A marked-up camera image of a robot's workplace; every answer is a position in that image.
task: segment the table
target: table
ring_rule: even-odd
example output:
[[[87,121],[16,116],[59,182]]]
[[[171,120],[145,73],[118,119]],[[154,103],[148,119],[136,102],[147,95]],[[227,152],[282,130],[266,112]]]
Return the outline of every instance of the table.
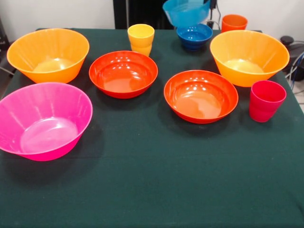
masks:
[[[157,80],[143,95],[119,100],[99,91],[88,69],[107,52],[129,50],[127,32],[75,30],[91,48],[71,84],[92,100],[93,119],[58,160],[0,153],[1,227],[304,226],[304,116],[282,73],[271,80],[287,99],[269,122],[250,119],[250,89],[238,87],[228,117],[191,124],[169,108],[163,87],[180,71],[218,72],[209,43],[187,52],[173,30],[157,30]],[[17,72],[7,93],[32,83]]]

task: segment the orange bowl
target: orange bowl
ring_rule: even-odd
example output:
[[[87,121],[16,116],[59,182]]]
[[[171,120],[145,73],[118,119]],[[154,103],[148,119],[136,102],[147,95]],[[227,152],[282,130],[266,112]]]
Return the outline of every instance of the orange bowl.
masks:
[[[72,81],[89,52],[80,33],[49,28],[28,33],[8,49],[9,63],[36,83]]]
[[[205,70],[174,75],[165,85],[164,96],[179,117],[195,124],[215,122],[238,104],[235,87],[221,75]]]
[[[217,35],[210,44],[210,50],[221,75],[242,87],[268,80],[289,62],[288,50],[281,42],[249,30]]]
[[[91,81],[105,94],[128,99],[145,92],[158,74],[156,63],[141,53],[115,51],[99,57],[91,65]]]

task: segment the blue bowl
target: blue bowl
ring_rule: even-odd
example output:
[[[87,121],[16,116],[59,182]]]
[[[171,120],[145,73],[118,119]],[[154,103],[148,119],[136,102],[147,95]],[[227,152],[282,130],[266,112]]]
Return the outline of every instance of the blue bowl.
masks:
[[[210,0],[168,0],[162,9],[169,22],[175,27],[186,27],[200,24],[204,21],[210,8]]]
[[[199,50],[212,37],[213,31],[207,25],[179,27],[176,30],[181,44],[190,51]]]

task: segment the cup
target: cup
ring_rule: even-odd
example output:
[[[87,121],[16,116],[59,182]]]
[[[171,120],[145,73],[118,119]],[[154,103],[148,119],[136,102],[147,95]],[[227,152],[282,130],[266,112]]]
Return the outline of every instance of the cup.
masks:
[[[272,81],[258,81],[251,87],[249,115],[257,122],[267,122],[286,98],[285,89]]]
[[[248,24],[248,20],[237,14],[225,15],[222,20],[222,32],[231,30],[244,30]]]
[[[149,56],[154,38],[154,28],[146,24],[136,24],[128,28],[132,51]]]

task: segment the red bowl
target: red bowl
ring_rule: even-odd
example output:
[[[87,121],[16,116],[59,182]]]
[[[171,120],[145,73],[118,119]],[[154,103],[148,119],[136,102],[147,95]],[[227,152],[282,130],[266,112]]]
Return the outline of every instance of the red bowl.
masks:
[[[156,63],[134,51],[115,51],[99,57],[91,65],[91,81],[105,94],[128,99],[145,92],[158,74]]]
[[[179,117],[195,124],[215,122],[238,104],[235,87],[221,75],[205,70],[174,75],[165,85],[164,96]]]

